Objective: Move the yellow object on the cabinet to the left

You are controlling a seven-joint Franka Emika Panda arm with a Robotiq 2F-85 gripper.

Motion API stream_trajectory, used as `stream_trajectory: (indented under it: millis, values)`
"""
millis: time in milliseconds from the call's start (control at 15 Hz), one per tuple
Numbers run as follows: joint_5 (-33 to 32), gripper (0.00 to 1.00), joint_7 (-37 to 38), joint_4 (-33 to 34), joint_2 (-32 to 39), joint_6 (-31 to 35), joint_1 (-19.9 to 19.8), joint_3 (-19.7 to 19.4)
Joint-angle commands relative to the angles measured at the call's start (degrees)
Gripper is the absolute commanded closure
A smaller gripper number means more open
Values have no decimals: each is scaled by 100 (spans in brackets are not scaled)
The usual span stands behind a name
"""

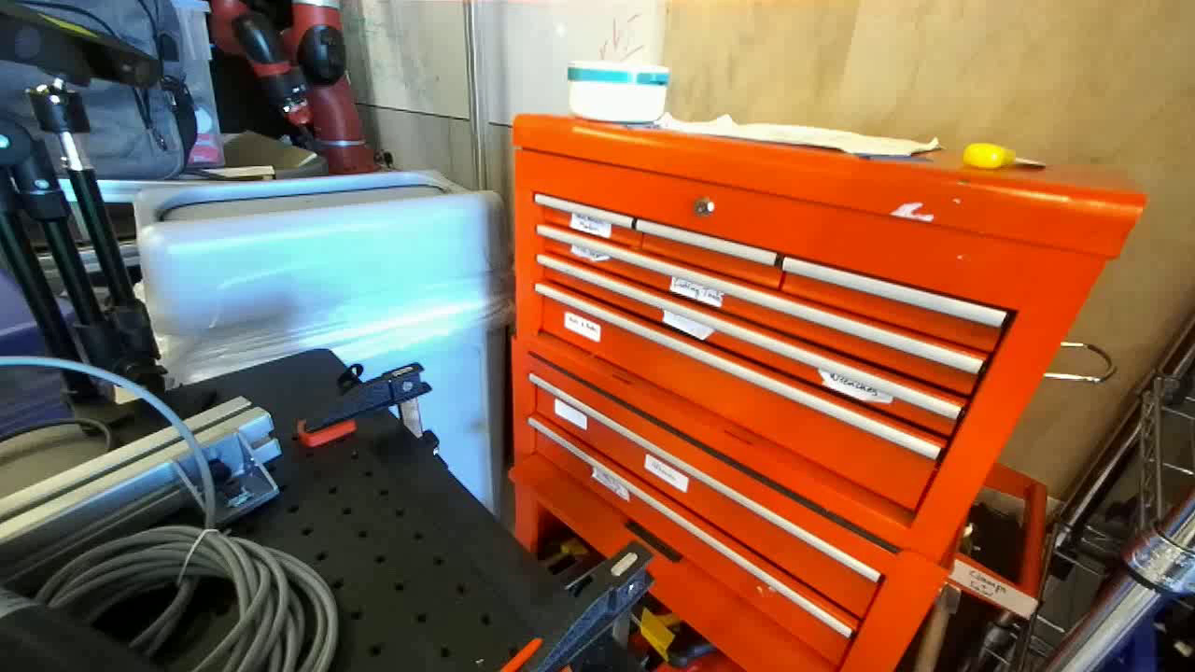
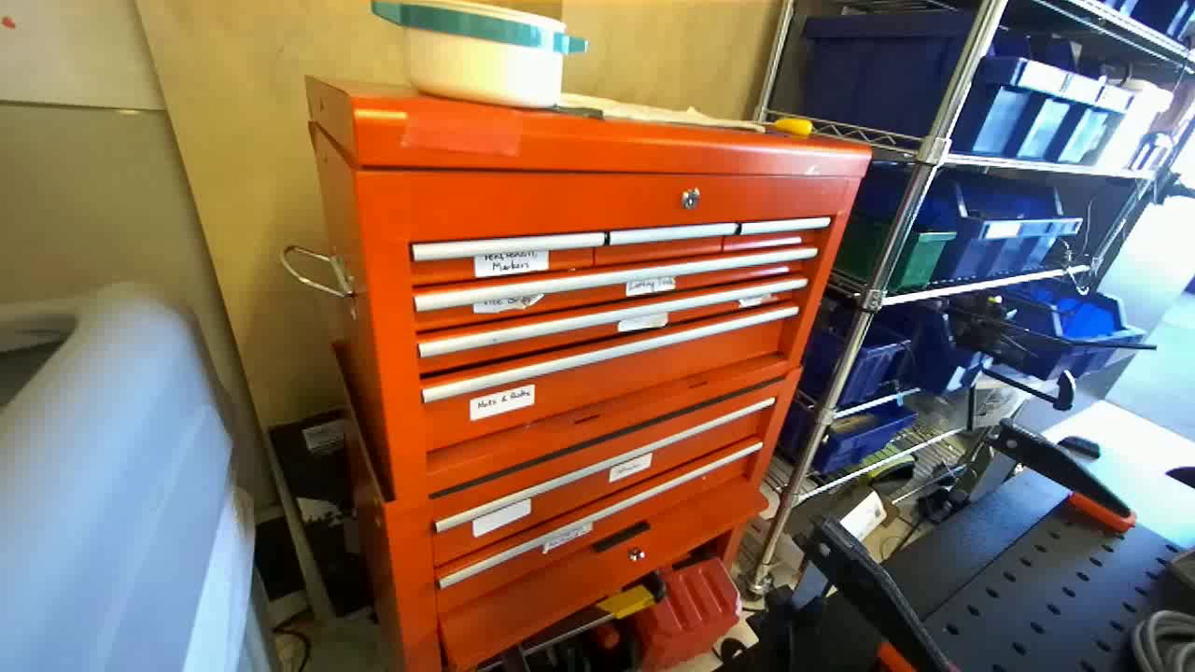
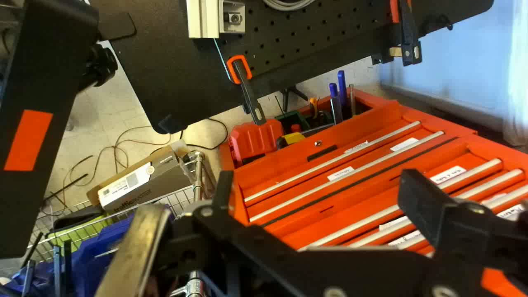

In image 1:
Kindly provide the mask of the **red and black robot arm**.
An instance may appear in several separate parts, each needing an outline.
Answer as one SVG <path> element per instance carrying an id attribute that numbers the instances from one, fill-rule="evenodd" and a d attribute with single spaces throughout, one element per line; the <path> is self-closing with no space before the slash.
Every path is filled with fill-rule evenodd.
<path id="1" fill-rule="evenodd" d="M 218 48 L 245 60 L 306 151 L 340 176 L 378 173 L 347 78 L 340 0 L 293 0 L 289 32 L 249 0 L 210 0 L 210 18 Z"/>

